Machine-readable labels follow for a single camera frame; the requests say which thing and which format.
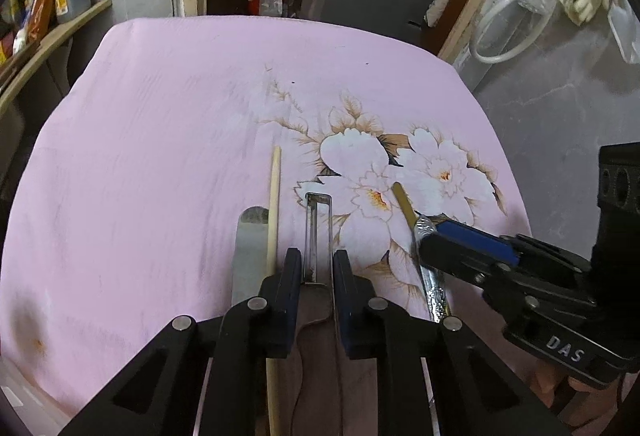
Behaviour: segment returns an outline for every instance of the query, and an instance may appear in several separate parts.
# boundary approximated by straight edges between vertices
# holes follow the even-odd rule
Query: metal rivet
[[[531,295],[527,295],[526,297],[524,297],[524,302],[526,302],[529,308],[535,309],[538,306],[540,306],[540,302],[538,301],[538,299],[536,299],[535,297],[532,297]]]
[[[191,318],[187,315],[180,315],[171,322],[171,326],[174,330],[184,331],[191,326]]]
[[[264,310],[267,307],[267,300],[262,297],[252,297],[246,305],[253,311]]]
[[[462,321],[458,317],[444,317],[442,325],[449,331],[460,331],[462,329]]]
[[[389,305],[387,301],[385,301],[382,297],[373,297],[369,299],[369,308],[376,311],[386,310],[386,307]]]

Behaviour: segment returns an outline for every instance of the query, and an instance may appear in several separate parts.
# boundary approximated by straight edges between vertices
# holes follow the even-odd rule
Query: yellow label
[[[68,11],[69,8],[66,5],[66,0],[56,0],[56,15],[66,15]]]

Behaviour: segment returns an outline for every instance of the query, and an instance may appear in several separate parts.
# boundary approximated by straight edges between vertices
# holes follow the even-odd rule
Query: wooden shelf
[[[18,96],[21,89],[33,74],[51,56],[51,53],[64,44],[69,37],[87,24],[87,22],[110,6],[111,0],[100,1],[72,21],[60,24],[53,28],[49,34],[42,39],[40,46],[31,60],[29,60],[29,62],[27,62],[24,67],[18,71],[15,78],[9,83],[9,85],[7,85],[2,94],[0,94],[0,117],[4,115],[9,104],[14,101],[15,97]]]

